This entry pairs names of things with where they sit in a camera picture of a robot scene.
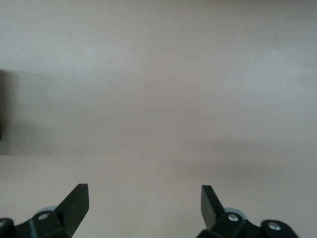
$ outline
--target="gray surface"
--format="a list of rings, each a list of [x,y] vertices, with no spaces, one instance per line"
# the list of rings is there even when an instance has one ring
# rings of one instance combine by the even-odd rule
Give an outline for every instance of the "gray surface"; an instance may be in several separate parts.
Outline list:
[[[193,238],[200,189],[317,234],[314,1],[0,1],[0,214],[80,182],[74,237]]]

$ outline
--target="silver screw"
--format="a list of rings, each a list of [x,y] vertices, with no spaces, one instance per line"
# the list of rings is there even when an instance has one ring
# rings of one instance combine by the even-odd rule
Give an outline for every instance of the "silver screw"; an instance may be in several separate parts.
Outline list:
[[[278,223],[276,222],[269,222],[268,223],[268,226],[272,229],[272,230],[275,230],[275,231],[280,231],[281,230],[281,227],[278,225]]]
[[[41,214],[41,215],[38,217],[38,219],[39,219],[39,220],[44,220],[44,219],[46,219],[48,216],[49,216],[49,213],[43,213],[43,214]]]
[[[239,218],[234,214],[229,214],[228,218],[229,218],[229,220],[231,220],[233,222],[237,222],[239,220]]]

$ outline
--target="black mechanical part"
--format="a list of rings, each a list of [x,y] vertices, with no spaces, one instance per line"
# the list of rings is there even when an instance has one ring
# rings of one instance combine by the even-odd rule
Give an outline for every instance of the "black mechanical part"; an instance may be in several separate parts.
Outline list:
[[[12,219],[0,219],[0,238],[71,238],[88,209],[88,185],[79,184],[54,211],[37,213],[18,226]]]
[[[299,238],[281,221],[265,220],[257,227],[237,213],[226,212],[209,185],[202,186],[201,210],[207,229],[197,238]]]

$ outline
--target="smooth beige surface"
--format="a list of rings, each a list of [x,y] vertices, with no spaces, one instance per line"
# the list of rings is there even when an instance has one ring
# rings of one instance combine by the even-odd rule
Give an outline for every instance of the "smooth beige surface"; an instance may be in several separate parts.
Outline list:
[[[194,238],[202,184],[317,234],[315,1],[1,0],[0,217],[89,184],[75,238]]]

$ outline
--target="screw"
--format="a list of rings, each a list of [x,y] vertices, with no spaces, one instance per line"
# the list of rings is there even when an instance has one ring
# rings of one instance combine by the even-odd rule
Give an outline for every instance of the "screw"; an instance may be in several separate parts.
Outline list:
[[[278,225],[278,223],[275,223],[275,222],[269,222],[269,223],[268,223],[268,226],[269,226],[272,230],[275,230],[275,231],[280,231],[280,230],[281,230],[281,227]]]
[[[239,220],[239,218],[234,214],[229,214],[228,218],[229,218],[229,220],[231,220],[233,222],[237,222]]]
[[[47,213],[43,213],[43,214],[41,214],[41,215],[38,217],[38,219],[39,219],[39,220],[44,220],[44,219],[46,219],[48,216],[49,216],[49,213],[48,213],[48,212],[47,212]]]

